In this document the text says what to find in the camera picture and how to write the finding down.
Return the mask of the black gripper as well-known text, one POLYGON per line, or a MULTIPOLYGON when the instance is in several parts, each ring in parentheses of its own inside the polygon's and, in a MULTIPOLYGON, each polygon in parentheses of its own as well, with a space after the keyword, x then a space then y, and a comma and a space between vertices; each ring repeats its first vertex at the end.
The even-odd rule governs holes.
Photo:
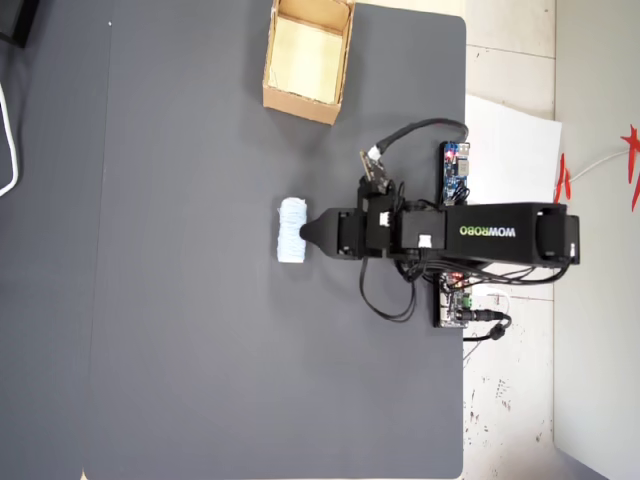
POLYGON ((395 200, 393 188, 381 193, 362 177, 355 208, 341 210, 338 219, 316 219, 304 224, 300 237, 330 258, 381 258, 391 245, 395 200))

